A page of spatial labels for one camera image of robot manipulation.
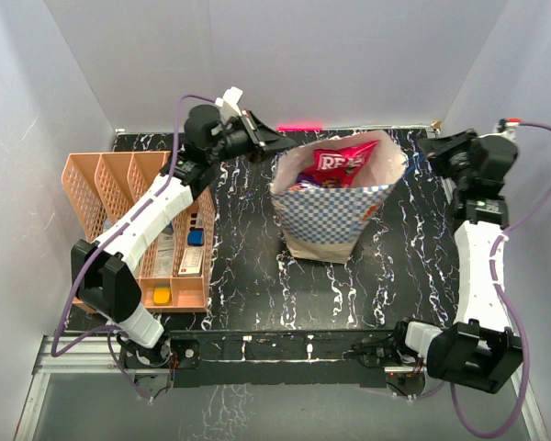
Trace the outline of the pink chips bag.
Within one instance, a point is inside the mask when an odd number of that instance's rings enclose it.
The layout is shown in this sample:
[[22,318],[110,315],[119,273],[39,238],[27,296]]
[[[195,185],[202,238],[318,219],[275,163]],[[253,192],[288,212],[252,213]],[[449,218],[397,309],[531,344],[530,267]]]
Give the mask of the pink chips bag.
[[297,176],[297,184],[325,188],[350,187],[363,169],[379,141],[369,141],[341,149],[315,149],[313,164]]

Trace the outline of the blue checkered paper bag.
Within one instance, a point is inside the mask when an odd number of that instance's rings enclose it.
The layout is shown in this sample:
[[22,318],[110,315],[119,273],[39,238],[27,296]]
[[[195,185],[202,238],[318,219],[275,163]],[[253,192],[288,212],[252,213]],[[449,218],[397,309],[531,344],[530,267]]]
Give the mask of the blue checkered paper bag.
[[[315,149],[341,149],[369,141],[379,144],[350,187],[287,190],[313,164]],[[371,218],[405,174],[407,162],[406,153],[383,130],[315,141],[279,156],[270,196],[292,256],[346,263]]]

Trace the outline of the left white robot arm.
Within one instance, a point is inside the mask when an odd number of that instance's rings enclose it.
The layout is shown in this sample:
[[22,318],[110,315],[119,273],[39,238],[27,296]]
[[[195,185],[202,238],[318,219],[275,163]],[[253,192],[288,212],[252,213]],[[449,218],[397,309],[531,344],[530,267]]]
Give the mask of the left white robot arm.
[[133,355],[153,367],[165,364],[172,352],[168,333],[142,303],[134,269],[163,229],[217,178],[222,163],[240,156],[259,163],[294,145],[250,111],[193,107],[174,136],[169,162],[144,195],[91,243],[73,246],[70,297],[106,317],[109,331],[119,332]]

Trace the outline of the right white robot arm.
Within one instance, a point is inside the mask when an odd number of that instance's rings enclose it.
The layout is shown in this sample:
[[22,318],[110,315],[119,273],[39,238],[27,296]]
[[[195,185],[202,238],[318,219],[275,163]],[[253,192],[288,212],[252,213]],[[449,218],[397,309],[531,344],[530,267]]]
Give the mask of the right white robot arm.
[[404,365],[421,361],[434,379],[494,394],[523,362],[521,338],[497,293],[503,285],[503,233],[510,224],[500,192],[518,148],[502,133],[473,130],[419,146],[434,172],[455,185],[459,302],[453,324],[445,328],[414,319],[398,322],[391,354]]

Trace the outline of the purple candy bag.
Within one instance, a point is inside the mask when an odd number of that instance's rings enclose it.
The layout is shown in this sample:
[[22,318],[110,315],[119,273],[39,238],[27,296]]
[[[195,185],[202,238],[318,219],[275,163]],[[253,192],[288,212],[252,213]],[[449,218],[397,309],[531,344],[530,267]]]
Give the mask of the purple candy bag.
[[313,190],[313,189],[319,189],[320,185],[318,183],[310,182],[310,181],[301,181],[293,184],[291,187],[289,187],[288,191],[302,191],[302,190]]

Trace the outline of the pink tape strip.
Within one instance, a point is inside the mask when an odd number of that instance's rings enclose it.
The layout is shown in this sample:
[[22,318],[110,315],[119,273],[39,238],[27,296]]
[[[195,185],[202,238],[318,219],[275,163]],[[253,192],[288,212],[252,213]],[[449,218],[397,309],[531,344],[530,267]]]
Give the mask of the pink tape strip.
[[277,126],[277,130],[282,132],[321,131],[323,127],[318,124],[282,124]]

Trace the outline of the blue small block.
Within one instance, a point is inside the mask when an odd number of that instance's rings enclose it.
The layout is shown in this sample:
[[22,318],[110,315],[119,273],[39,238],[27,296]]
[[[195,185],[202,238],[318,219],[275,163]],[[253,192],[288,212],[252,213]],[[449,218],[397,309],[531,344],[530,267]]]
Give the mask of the blue small block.
[[192,230],[186,237],[188,246],[203,246],[205,243],[205,233],[203,230]]

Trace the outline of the red white box in organizer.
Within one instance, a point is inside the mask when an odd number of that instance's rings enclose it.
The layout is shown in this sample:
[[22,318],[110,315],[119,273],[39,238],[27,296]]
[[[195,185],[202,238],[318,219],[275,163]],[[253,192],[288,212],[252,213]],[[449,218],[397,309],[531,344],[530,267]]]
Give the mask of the red white box in organizer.
[[200,277],[204,262],[202,247],[187,247],[184,250],[177,275],[179,277]]

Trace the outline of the orange plastic desk organizer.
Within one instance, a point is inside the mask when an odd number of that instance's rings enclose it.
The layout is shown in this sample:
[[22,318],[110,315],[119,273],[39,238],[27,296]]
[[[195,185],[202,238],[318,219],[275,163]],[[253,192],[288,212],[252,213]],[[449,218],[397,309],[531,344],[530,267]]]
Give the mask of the orange plastic desk organizer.
[[[62,186],[91,243],[119,221],[146,193],[169,152],[71,153],[62,172]],[[208,308],[209,280],[214,245],[215,207],[210,190],[172,220],[172,230],[162,232],[147,248],[133,272],[141,300],[152,312],[202,312]],[[186,237],[192,230],[205,233],[204,262],[200,277],[177,275]],[[156,286],[169,286],[173,303],[155,306]]]

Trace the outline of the yellow sponge block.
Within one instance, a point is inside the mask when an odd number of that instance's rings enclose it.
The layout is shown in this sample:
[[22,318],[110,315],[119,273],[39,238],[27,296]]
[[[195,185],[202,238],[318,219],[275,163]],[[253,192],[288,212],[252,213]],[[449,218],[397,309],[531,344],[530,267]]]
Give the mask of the yellow sponge block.
[[152,302],[155,306],[169,306],[173,303],[172,291],[169,286],[156,286],[152,293]]

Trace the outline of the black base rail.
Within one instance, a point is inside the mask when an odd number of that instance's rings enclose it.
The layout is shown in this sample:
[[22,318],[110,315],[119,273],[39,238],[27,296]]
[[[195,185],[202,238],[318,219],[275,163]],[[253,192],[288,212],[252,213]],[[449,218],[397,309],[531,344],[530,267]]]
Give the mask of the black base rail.
[[171,331],[152,363],[123,343],[122,367],[165,375],[175,388],[347,384],[423,395],[437,386],[424,367],[393,351],[389,331]]

